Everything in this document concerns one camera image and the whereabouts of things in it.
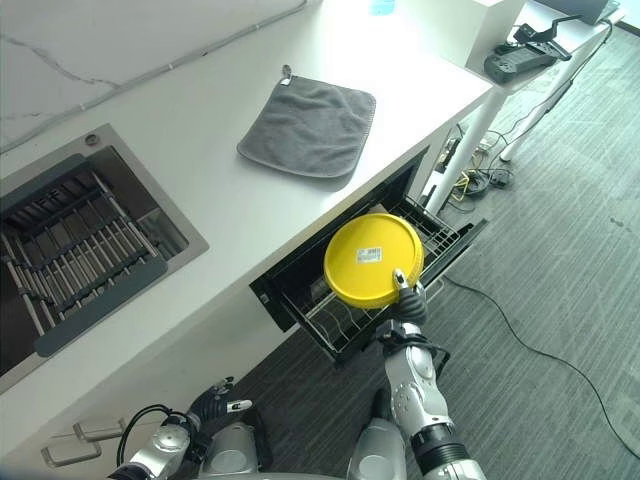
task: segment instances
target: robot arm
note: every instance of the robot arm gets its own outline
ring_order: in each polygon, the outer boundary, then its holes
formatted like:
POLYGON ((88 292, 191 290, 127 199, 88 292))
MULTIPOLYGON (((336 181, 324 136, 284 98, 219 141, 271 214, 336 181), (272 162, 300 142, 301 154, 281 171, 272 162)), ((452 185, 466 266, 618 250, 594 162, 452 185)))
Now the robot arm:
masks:
POLYGON ((194 460, 202 460, 206 443, 197 442, 202 425, 227 413, 246 410, 252 406, 249 400, 225 401, 224 397, 231 388, 232 381, 233 378, 228 377, 203 392, 182 418, 169 415, 149 442, 108 478, 165 480, 178 471, 185 455, 194 460))
POLYGON ((485 480, 456 435, 447 403, 436 385, 433 350, 420 330, 426 320, 426 301, 409 287, 402 271, 394 272, 394 281, 400 293, 394 309, 396 319, 378 329, 393 418, 410 437, 426 480, 485 480))

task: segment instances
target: gray drying mat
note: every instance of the gray drying mat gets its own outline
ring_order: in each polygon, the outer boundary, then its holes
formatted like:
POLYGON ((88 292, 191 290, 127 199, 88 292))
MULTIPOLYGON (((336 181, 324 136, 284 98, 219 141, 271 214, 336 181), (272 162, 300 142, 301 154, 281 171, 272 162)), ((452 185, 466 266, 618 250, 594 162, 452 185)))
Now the gray drying mat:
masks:
POLYGON ((369 93, 291 75, 273 89, 238 144, 243 157, 308 177, 351 172, 369 135, 375 98, 369 93))

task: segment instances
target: yellow plate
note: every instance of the yellow plate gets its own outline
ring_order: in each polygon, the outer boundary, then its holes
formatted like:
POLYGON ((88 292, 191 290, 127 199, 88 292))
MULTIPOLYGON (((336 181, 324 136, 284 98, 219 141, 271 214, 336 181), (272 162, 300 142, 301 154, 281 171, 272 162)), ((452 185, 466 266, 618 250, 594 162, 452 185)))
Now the yellow plate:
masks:
POLYGON ((392 272, 409 285, 420 277, 424 249, 404 219, 388 213, 354 218, 338 230, 324 255, 324 276, 336 295, 358 308, 382 308, 398 298, 392 272))

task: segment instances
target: marble wall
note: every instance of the marble wall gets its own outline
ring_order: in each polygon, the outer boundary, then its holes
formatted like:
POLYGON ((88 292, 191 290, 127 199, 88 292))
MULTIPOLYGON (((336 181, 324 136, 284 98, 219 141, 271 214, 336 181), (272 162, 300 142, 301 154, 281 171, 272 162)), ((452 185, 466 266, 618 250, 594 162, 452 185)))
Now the marble wall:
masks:
POLYGON ((0 144, 298 4, 300 0, 3 0, 0 144))

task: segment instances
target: gray microfiber cloth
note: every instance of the gray microfiber cloth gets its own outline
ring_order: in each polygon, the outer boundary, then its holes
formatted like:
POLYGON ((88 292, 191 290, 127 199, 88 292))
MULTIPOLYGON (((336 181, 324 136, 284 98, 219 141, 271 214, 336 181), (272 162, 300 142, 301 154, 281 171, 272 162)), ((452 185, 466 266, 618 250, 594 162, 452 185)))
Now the gray microfiber cloth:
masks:
POLYGON ((339 177, 358 163, 375 108, 369 93, 289 74, 273 89, 238 153, 297 175, 339 177))

